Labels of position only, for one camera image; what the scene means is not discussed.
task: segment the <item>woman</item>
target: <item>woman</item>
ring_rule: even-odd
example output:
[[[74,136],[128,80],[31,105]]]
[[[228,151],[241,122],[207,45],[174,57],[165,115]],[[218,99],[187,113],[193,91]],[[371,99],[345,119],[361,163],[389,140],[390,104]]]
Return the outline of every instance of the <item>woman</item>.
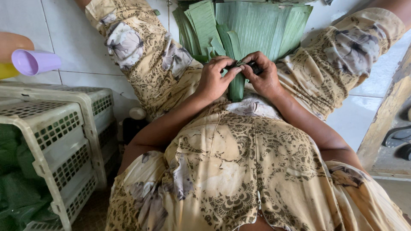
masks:
[[[145,0],[76,0],[152,123],[127,146],[107,230],[410,230],[402,211],[324,120],[411,27],[411,3],[376,0],[276,66],[204,67]],[[242,102],[224,92],[238,72]]]

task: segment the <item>stack of banana leaves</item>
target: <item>stack of banana leaves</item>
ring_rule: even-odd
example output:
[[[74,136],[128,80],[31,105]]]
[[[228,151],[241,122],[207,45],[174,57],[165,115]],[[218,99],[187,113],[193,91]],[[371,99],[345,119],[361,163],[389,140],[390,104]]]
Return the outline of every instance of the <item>stack of banana leaves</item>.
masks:
[[[173,15],[180,43],[199,62],[216,55],[241,60],[255,51],[276,62],[299,47],[311,11],[304,4],[204,0],[179,2]],[[239,73],[230,83],[233,102],[241,101],[245,80]]]

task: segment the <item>right hand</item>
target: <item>right hand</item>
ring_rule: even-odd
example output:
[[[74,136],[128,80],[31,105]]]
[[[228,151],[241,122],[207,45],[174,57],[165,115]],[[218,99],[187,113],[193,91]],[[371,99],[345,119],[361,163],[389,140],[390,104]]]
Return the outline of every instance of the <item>right hand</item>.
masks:
[[[283,87],[278,80],[277,67],[269,60],[261,51],[257,51],[247,55],[242,59],[242,62],[248,63],[255,61],[264,71],[258,76],[255,75],[252,68],[245,64],[242,73],[250,80],[254,89],[260,95],[267,99],[273,99],[279,94],[283,94]]]

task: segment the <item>beige patterned dress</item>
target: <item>beige patterned dress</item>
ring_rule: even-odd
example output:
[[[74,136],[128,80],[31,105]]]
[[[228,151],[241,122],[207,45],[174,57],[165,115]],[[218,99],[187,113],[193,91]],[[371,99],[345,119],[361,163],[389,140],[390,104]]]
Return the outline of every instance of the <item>beige patterned dress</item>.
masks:
[[[151,119],[192,94],[202,64],[172,40],[145,0],[92,0],[91,24]],[[384,9],[357,12],[278,64],[307,110],[325,119],[405,31]],[[410,230],[401,210],[362,171],[325,162],[313,140],[248,86],[186,125],[165,153],[137,158],[115,179],[107,230],[232,231],[261,210],[286,230]]]

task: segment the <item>plastic crate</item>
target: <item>plastic crate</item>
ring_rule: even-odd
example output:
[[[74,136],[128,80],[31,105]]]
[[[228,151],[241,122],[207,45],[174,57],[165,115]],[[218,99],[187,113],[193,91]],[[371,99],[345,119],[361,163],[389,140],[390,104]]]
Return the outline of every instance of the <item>plastic crate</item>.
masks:
[[[9,104],[17,104],[24,102],[21,99],[17,98],[7,98],[7,97],[0,97],[0,106],[9,105]]]
[[[97,171],[98,188],[107,186],[105,167],[108,160],[118,152],[117,129],[105,129],[111,124],[117,127],[113,114],[113,94],[108,88],[68,87],[54,84],[24,84],[21,82],[0,81],[0,97],[14,97],[30,101],[36,99],[52,99],[80,104],[84,118],[84,134],[90,141],[92,164]],[[110,142],[100,142],[102,137],[109,137]]]
[[[71,224],[95,190],[96,171],[84,137],[83,116],[78,103],[33,100],[0,106],[0,123],[17,126],[31,150],[37,175],[43,177],[60,216],[62,228]],[[32,222],[26,230],[55,230],[59,226]]]

